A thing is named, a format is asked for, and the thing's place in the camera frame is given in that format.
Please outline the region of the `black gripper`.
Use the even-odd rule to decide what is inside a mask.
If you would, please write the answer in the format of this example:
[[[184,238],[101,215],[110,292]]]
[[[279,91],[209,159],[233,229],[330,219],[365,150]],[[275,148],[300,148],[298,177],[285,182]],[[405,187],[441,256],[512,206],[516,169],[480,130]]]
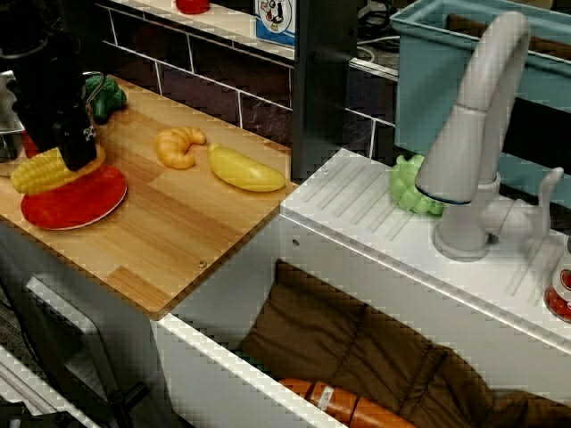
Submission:
[[[16,112],[26,129],[25,154],[58,148],[71,171],[96,157],[78,51],[78,39],[66,31],[23,31],[11,37],[13,88]]]

